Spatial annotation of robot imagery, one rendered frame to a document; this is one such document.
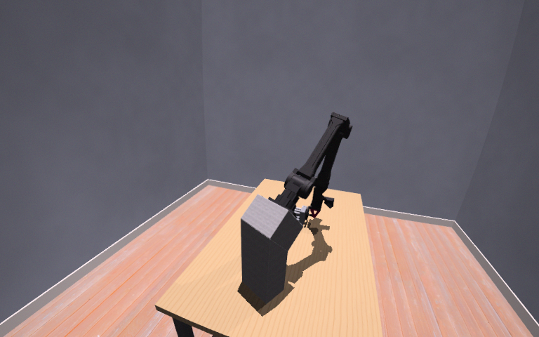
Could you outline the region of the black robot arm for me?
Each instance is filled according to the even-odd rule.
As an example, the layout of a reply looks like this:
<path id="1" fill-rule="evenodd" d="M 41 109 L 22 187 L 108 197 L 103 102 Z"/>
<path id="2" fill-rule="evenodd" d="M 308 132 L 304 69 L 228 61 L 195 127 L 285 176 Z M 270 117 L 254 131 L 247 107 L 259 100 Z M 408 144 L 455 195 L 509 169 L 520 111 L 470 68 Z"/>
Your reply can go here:
<path id="1" fill-rule="evenodd" d="M 329 185 L 331 169 L 340 142 L 342 138 L 348 139 L 352 130 L 352 125 L 350 125 L 348 117 L 343 115 L 340 116 L 335 112 L 332 112 L 328 125 L 328 128 L 307 162 L 300 168 L 300 170 L 294 168 L 293 172 L 288 175 L 284 183 L 285 190 L 282 192 L 283 194 L 278 194 L 276 199 L 271 197 L 268 198 L 268 200 L 273 201 L 275 204 L 288 209 L 296 218 L 297 216 L 293 211 L 297 207 L 296 203 L 298 202 L 299 197 L 302 199 L 308 198 L 314 186 L 313 197 L 322 197 L 321 199 L 317 199 L 316 206 L 321 207 L 323 201 L 325 201 L 324 203 L 327 207 L 330 209 L 333 207 L 335 198 L 324 197 L 322 194 L 327 190 L 326 186 L 328 187 Z M 314 174 L 323 159 L 324 163 L 321 171 L 318 174 L 318 177 L 314 177 Z"/>

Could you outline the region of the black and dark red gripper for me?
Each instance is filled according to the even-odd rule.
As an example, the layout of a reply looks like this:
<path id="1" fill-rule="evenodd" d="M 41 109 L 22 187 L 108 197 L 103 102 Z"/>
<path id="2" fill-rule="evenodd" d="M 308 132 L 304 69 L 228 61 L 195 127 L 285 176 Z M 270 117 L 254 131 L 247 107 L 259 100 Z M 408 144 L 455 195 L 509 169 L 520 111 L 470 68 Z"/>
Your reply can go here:
<path id="1" fill-rule="evenodd" d="M 310 204 L 310 211 L 312 213 L 312 217 L 313 218 L 316 218 L 316 216 L 319 214 L 319 212 L 321 211 L 321 207 L 318 207 L 316 206 L 316 201 L 317 199 L 321 199 L 321 198 L 316 198 L 316 197 L 312 197 L 312 201 L 311 204 Z M 316 211 L 316 213 L 314 214 L 314 211 Z M 315 216 L 314 216 L 315 215 Z"/>

